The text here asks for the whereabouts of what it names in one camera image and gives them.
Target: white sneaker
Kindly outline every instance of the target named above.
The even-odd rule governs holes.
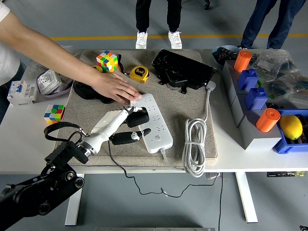
[[[169,31],[168,33],[168,37],[169,37],[169,40],[171,42],[171,48],[172,49],[182,49],[182,41],[181,41],[181,38],[180,38],[180,33],[181,32],[174,32],[174,33],[171,33]]]
[[[137,42],[136,42],[136,49],[146,49],[146,40],[148,38],[147,32],[137,33]]]

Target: orange cap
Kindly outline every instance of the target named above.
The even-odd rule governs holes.
[[[257,129],[262,132],[269,132],[280,119],[280,113],[273,108],[268,108],[256,123]]]
[[[252,54],[249,51],[240,51],[234,64],[234,69],[242,72],[247,69]]]

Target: black case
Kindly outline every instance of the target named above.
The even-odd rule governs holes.
[[[189,87],[199,89],[207,85],[216,68],[173,53],[161,50],[152,61],[161,79],[160,84],[168,83],[172,87]]]

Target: lemon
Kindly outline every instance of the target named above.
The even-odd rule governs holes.
[[[303,126],[295,115],[282,116],[279,125],[285,137],[296,140],[303,133]]]

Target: tape measure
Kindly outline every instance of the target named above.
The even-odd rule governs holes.
[[[137,82],[145,83],[149,77],[149,70],[144,66],[136,66],[132,69],[129,77]]]
[[[95,68],[96,70],[98,70],[99,72],[103,73],[103,69],[100,67],[100,66],[96,66],[96,65],[93,65],[91,66],[93,68]]]

